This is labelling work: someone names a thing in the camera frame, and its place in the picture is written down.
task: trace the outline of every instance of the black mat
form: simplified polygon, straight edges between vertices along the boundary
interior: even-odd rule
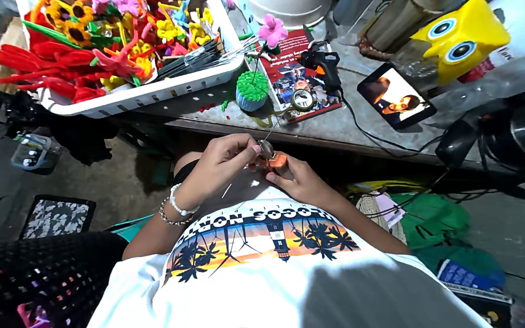
[[[19,239],[88,231],[96,203],[78,198],[37,195]]]

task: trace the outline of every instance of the palm tree print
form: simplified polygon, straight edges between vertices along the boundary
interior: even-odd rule
[[[204,240],[204,245],[207,245],[204,237],[202,235],[200,236]],[[179,282],[188,282],[192,277],[197,279],[198,272],[208,271],[207,269],[201,268],[201,266],[210,264],[210,261],[215,258],[214,254],[219,252],[219,250],[214,250],[215,247],[215,242],[212,242],[208,248],[198,246],[198,235],[196,235],[193,243],[185,245],[174,258],[173,265],[171,266],[171,271],[183,270],[179,275]]]
[[[331,250],[339,246],[339,250],[348,248],[359,248],[359,246],[352,240],[352,237],[347,232],[341,234],[337,227],[327,227],[327,224],[318,223],[312,224],[307,220],[309,227],[303,232],[303,221],[301,221],[301,230],[295,228],[291,223],[294,231],[293,233],[298,237],[294,242],[299,243],[299,247],[305,246],[308,249],[315,249],[312,255],[321,254],[321,258],[329,258],[331,261],[336,260],[334,256],[336,250]]]

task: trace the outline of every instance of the white plastic basket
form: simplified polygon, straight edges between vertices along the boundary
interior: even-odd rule
[[[22,16],[30,11],[30,2],[32,1],[17,0],[18,9]],[[228,50],[240,46],[238,36],[234,31],[232,23],[230,23],[230,19],[222,2],[220,0],[208,0],[206,4],[214,18],[214,25],[220,27],[224,48]],[[29,38],[25,27],[24,32],[26,38]],[[83,114],[91,118],[103,118],[147,104],[165,101],[172,97],[181,96],[182,94],[226,83],[231,79],[232,73],[240,68],[243,61],[243,55],[237,56],[233,61],[225,65],[118,91],[77,104],[69,104],[70,101],[68,100],[61,101],[61,96],[50,92],[50,90],[46,88],[41,88],[38,91],[41,104],[54,114],[65,116]]]

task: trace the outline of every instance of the white bead bracelet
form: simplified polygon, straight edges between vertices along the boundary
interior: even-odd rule
[[[175,186],[171,187],[171,194],[169,196],[169,203],[171,204],[171,206],[173,206],[173,208],[176,209],[176,211],[178,211],[182,217],[185,217],[186,215],[188,214],[193,214],[193,213],[196,213],[196,211],[198,211],[198,209],[200,208],[200,206],[196,206],[194,207],[193,209],[189,210],[189,211],[186,211],[186,210],[182,210],[180,209],[177,205],[176,205],[176,198],[173,196],[173,192],[181,185],[181,183],[179,184],[176,184]]]

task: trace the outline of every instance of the black shorts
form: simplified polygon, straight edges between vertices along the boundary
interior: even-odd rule
[[[195,165],[198,163],[199,159],[194,160],[193,162],[187,163],[183,168],[173,177],[173,185],[184,182],[186,178],[190,175],[191,171],[194,169]]]

